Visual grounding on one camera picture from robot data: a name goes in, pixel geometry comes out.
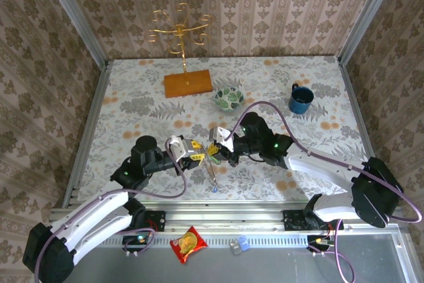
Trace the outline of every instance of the red snack bag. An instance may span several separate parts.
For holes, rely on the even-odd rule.
[[[186,263],[187,257],[191,253],[207,247],[206,242],[200,237],[194,227],[190,227],[185,235],[171,241],[170,244],[182,264]]]

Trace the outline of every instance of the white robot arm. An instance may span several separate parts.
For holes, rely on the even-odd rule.
[[[274,134],[265,120],[255,112],[247,113],[240,122],[244,136],[215,127],[209,140],[213,143],[207,152],[217,161],[239,163],[241,156],[258,154],[265,163],[285,169],[297,170],[320,177],[346,190],[343,194],[326,196],[317,194],[311,198],[304,212],[306,222],[314,229],[335,219],[362,219],[375,226],[385,227],[399,203],[399,196],[381,184],[370,180],[354,167],[361,167],[377,178],[403,192],[387,166],[377,158],[367,162],[346,160],[313,150],[294,142],[286,135]],[[342,161],[344,167],[336,162]]]
[[[91,199],[48,227],[39,223],[32,228],[23,263],[35,272],[38,260],[41,281],[61,283],[89,251],[111,235],[124,229],[128,233],[149,227],[146,219],[155,216],[158,230],[163,231],[166,212],[146,211],[134,196],[147,186],[155,172],[176,168],[176,164],[178,172],[199,166],[205,156],[197,153],[200,148],[193,140],[172,136],[169,149],[163,152],[155,138],[140,137],[131,157]]]

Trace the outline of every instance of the floral tablecloth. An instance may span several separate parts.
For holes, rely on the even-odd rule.
[[[335,57],[190,58],[189,71],[209,69],[214,91],[166,99],[166,74],[182,72],[181,59],[115,60],[85,173],[79,200],[88,199],[129,156],[136,139],[152,135],[163,145],[171,135],[183,135],[205,146],[209,129],[232,128],[242,111],[254,101],[275,103],[287,117],[296,137],[318,150],[345,158],[363,159],[365,151],[352,107]],[[310,87],[315,99],[304,115],[288,109],[292,84]],[[238,87],[245,104],[233,113],[218,109],[213,97],[218,89]],[[254,111],[278,133],[285,127],[266,105]],[[328,182],[300,172],[267,166],[249,159],[236,168],[214,166],[219,187],[213,192],[206,165],[186,172],[188,189],[180,199],[301,200],[317,193],[341,190]],[[146,191],[171,195],[181,191],[181,177],[173,170],[153,175]]]

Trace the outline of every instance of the green patterned bowl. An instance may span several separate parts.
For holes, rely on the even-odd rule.
[[[243,93],[236,87],[220,89],[215,95],[215,103],[223,111],[234,111],[243,104]]]

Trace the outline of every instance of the patterned wallpaper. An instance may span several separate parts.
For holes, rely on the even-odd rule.
[[[365,0],[77,0],[110,60],[167,57],[164,38],[145,41],[153,27],[150,13],[176,6],[193,9],[190,25],[202,13],[216,18],[205,46],[190,45],[188,56],[335,55],[356,21]],[[171,28],[167,21],[159,27]]]
[[[63,196],[99,69],[58,0],[0,0],[0,282]]]
[[[424,211],[424,0],[384,0],[347,69],[376,155]],[[424,264],[424,223],[409,229]]]

